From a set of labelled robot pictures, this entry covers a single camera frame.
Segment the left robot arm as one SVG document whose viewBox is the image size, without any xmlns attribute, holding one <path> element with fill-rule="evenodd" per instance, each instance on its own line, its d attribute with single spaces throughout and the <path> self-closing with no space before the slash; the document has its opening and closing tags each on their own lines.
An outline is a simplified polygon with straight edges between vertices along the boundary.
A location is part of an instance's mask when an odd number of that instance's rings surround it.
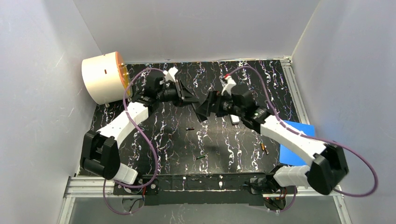
<svg viewBox="0 0 396 224">
<path fill-rule="evenodd" d="M 136 188 L 138 172 L 121 163 L 119 146 L 134 130 L 145 136 L 138 125 L 162 102 L 171 102 L 176 107 L 195 107 L 198 98 L 170 71 L 150 72 L 142 91 L 135 94 L 122 113 L 98 131 L 88 131 L 84 135 L 81 168 L 122 186 Z"/>
</svg>

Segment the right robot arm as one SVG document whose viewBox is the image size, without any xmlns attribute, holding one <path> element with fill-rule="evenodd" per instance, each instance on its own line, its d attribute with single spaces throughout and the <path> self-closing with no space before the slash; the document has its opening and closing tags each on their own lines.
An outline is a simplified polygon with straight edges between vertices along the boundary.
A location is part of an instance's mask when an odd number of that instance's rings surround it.
<svg viewBox="0 0 396 224">
<path fill-rule="evenodd" d="M 248 185 L 252 194 L 304 186 L 328 195 L 349 172 L 342 147 L 311 139 L 278 121 L 273 113 L 256 103 L 250 91 L 224 96 L 219 91 L 211 91 L 205 101 L 195 107 L 195 113 L 200 121 L 207 120 L 211 113 L 216 117 L 238 116 L 245 127 L 275 140 L 305 162 L 303 166 L 280 165 L 264 178 L 251 179 Z"/>
</svg>

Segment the white remote control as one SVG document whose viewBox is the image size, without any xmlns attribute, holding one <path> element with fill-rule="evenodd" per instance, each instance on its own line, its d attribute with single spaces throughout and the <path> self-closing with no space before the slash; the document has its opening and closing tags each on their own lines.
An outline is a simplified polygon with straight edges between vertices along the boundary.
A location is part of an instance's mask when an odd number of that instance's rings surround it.
<svg viewBox="0 0 396 224">
<path fill-rule="evenodd" d="M 240 118 L 236 115 L 230 115 L 230 120 L 232 125 L 238 125 L 240 123 Z"/>
</svg>

